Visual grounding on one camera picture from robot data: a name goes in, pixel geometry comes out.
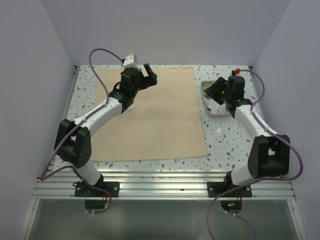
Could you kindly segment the stainless steel tray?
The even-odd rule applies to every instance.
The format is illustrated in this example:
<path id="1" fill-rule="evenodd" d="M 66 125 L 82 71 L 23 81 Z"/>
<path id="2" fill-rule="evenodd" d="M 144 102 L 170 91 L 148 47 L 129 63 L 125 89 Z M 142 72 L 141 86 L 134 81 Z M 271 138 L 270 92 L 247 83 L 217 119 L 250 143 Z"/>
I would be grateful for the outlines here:
<path id="1" fill-rule="evenodd" d="M 204 111 L 209 118 L 225 118 L 230 117 L 230 113 L 226 110 L 226 104 L 218 104 L 215 100 L 209 97 L 205 90 L 215 83 L 214 81 L 205 80 L 201 85 L 201 99 L 204 104 Z"/>

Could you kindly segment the beige cloth mat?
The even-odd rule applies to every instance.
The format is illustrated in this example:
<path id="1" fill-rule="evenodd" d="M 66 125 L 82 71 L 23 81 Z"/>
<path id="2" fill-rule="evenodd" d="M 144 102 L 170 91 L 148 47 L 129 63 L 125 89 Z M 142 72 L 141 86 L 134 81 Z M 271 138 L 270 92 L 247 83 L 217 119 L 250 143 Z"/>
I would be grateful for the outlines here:
<path id="1" fill-rule="evenodd" d="M 155 67 L 157 84 L 141 90 L 134 109 L 92 137 L 95 162 L 169 160 L 208 154 L 192 67 Z"/>

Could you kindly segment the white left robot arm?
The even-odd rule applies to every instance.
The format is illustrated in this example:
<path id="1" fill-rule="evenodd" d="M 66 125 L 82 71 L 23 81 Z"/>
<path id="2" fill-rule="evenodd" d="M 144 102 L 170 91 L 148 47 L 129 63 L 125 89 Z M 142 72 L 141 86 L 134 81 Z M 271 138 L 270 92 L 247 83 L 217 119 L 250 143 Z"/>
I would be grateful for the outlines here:
<path id="1" fill-rule="evenodd" d="M 125 67 L 108 97 L 97 107 L 76 120 L 60 122 L 54 156 L 69 163 L 77 174 L 87 182 L 86 190 L 92 196 L 103 193 L 102 175 L 91 161 L 92 136 L 108 121 L 125 112 L 133 103 L 140 90 L 155 86 L 157 75 L 148 63 L 143 65 L 147 76 L 135 67 Z"/>

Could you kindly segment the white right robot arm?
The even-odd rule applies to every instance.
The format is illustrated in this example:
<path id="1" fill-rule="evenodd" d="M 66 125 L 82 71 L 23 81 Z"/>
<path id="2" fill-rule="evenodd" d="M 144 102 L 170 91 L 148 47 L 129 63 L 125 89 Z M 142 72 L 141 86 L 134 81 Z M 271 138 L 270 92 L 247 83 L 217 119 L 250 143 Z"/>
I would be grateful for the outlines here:
<path id="1" fill-rule="evenodd" d="M 204 90 L 219 105 L 225 104 L 227 112 L 240 123 L 252 139 L 252 147 L 247 164 L 229 171 L 219 185 L 219 191 L 227 196 L 235 196 L 241 185 L 254 179 L 282 177 L 289 172 L 290 147 L 280 141 L 290 142 L 287 135 L 278 135 L 251 107 L 251 100 L 245 98 L 245 79 L 241 76 L 218 78 Z"/>

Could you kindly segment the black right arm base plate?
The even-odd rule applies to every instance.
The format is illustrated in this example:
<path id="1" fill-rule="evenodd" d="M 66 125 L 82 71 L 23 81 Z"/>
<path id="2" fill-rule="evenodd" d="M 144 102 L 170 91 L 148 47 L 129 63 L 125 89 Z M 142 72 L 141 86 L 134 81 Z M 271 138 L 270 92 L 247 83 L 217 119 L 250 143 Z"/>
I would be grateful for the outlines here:
<path id="1" fill-rule="evenodd" d="M 242 187 L 234 190 L 235 185 L 225 187 L 222 182 L 212 182 L 206 183 L 207 194 L 209 198 L 216 198 L 224 192 L 226 194 L 222 195 L 221 198 L 251 198 L 253 196 L 252 189 L 250 186 Z"/>

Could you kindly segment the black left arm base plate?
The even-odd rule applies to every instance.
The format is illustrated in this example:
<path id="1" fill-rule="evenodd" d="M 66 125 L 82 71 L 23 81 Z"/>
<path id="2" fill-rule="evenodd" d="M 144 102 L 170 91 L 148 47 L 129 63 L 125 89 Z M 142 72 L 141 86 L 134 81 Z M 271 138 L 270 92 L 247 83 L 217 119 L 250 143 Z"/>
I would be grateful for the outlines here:
<path id="1" fill-rule="evenodd" d="M 90 185 L 85 181 L 74 182 L 74 196 L 84 198 L 117 198 L 120 191 L 120 183 L 118 181 L 104 181 L 102 177 L 96 185 Z"/>

